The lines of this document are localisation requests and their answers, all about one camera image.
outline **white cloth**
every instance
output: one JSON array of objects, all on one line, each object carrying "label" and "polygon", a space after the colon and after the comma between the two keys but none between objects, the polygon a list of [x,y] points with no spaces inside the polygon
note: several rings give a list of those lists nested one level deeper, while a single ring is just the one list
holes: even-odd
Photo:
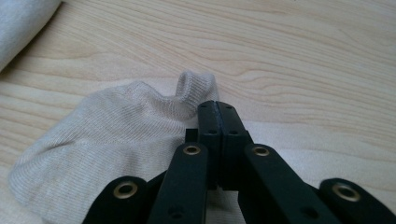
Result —
[{"label": "white cloth", "polygon": [[[8,177],[10,189],[49,223],[81,223],[110,181],[124,175],[149,181],[166,170],[207,100],[218,100],[215,78],[190,72],[181,75],[176,96],[144,82],[94,93],[26,149]],[[209,223],[241,220],[235,195],[225,194],[208,194]]]},{"label": "white cloth", "polygon": [[0,71],[50,19],[60,0],[0,1]]}]

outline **wooden table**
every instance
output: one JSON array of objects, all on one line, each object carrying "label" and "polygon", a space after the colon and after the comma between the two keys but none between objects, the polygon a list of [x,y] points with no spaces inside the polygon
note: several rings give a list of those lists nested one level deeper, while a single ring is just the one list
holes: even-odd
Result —
[{"label": "wooden table", "polygon": [[0,74],[1,222],[41,222],[7,174],[84,96],[134,80],[174,94],[187,69],[213,73],[305,182],[346,178],[396,212],[395,1],[68,0]]}]

